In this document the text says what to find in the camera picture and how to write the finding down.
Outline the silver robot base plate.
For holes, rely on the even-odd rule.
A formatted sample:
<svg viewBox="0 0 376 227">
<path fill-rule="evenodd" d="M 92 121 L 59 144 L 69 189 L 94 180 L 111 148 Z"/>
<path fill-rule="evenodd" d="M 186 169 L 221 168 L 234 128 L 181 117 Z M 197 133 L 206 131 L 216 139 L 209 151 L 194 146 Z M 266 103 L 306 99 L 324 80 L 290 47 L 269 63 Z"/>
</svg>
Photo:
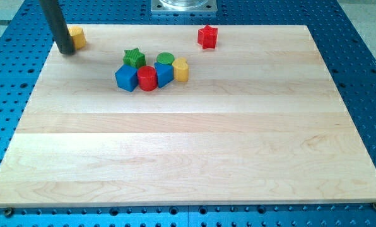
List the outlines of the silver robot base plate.
<svg viewBox="0 0 376 227">
<path fill-rule="evenodd" d="M 151 11 L 168 12 L 216 12 L 217 0 L 152 0 Z"/>
</svg>

